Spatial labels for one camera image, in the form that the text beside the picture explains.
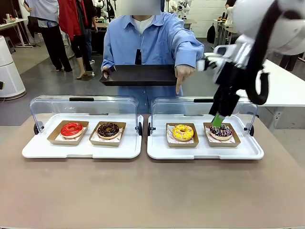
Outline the person's left hand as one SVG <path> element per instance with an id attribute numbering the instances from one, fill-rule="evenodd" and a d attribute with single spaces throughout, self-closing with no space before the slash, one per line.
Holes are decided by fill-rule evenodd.
<path id="1" fill-rule="evenodd" d="M 189 65 L 177 65 L 175 68 L 175 77 L 176 77 L 176 94 L 180 93 L 182 83 L 191 76 L 196 69 Z"/>

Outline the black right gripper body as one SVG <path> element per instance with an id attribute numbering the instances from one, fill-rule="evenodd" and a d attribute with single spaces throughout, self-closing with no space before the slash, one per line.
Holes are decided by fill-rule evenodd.
<path id="1" fill-rule="evenodd" d="M 240 98 L 236 92 L 248 86 L 245 69 L 237 67 L 234 62 L 226 62 L 216 70 L 214 82 L 218 89 L 214 94 L 209 114 L 219 114 L 223 117 L 232 115 Z"/>

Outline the person's right hand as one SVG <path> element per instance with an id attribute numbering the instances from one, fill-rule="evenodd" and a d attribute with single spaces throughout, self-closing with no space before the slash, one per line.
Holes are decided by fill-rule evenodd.
<path id="1" fill-rule="evenodd" d="M 107 66 L 102 67 L 101 69 L 102 76 L 100 78 L 100 81 L 101 82 L 109 81 L 111 73 L 112 73 L 112 67 L 107 67 Z"/>

